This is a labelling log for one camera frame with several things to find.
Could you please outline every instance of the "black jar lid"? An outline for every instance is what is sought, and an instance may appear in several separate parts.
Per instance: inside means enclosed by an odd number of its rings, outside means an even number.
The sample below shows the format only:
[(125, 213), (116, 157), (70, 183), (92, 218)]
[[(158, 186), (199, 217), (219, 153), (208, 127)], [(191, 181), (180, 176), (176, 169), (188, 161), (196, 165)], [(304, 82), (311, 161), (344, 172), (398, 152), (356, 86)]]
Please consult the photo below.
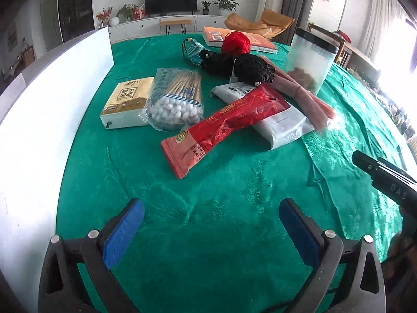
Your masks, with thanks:
[(338, 48), (331, 43), (327, 42), (326, 40), (323, 40), (322, 38), (314, 35), (311, 32), (308, 32), (302, 28), (297, 28), (295, 30), (295, 34), (299, 37), (302, 37), (303, 39), (314, 43), (315, 45), (327, 50), (328, 52), (331, 52), (332, 54), (337, 54)]

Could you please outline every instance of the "yellow tissue package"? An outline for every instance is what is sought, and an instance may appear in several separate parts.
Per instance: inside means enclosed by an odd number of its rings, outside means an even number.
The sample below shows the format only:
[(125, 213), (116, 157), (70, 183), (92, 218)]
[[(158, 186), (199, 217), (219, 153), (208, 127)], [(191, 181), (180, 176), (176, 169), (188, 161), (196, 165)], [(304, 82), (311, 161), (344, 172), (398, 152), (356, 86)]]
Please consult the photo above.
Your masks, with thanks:
[(145, 104), (153, 77), (119, 83), (100, 113), (106, 129), (146, 125)]

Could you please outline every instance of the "red plastic wrapper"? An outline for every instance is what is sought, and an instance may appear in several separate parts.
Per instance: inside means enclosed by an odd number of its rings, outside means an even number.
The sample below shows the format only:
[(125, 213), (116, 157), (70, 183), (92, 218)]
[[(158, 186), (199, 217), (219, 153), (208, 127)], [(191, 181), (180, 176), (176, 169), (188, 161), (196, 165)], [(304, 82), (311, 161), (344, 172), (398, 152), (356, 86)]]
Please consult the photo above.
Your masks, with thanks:
[(288, 108), (289, 104), (276, 90), (262, 83), (209, 118), (163, 140), (162, 150), (176, 177), (182, 179), (191, 167), (230, 133)]

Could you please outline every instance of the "red yarn ball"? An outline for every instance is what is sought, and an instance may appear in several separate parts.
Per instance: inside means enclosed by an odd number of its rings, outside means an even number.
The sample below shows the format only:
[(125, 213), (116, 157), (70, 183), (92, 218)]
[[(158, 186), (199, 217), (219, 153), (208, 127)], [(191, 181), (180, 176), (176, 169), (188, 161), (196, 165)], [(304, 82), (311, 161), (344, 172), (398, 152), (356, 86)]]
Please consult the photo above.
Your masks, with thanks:
[(241, 32), (232, 32), (224, 37), (222, 53), (230, 54), (234, 57), (240, 54), (248, 54), (251, 51), (251, 42), (248, 37)]

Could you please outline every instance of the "round logo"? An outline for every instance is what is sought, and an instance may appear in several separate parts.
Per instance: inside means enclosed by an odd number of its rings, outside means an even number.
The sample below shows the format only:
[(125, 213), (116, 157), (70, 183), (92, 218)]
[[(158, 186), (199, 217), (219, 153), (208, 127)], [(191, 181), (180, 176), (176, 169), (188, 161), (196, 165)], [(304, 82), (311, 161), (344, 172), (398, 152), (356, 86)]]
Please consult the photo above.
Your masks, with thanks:
[(182, 132), (180, 132), (180, 134), (175, 136), (175, 141), (177, 143), (183, 142), (184, 139), (187, 137), (188, 134), (188, 130), (183, 130)]

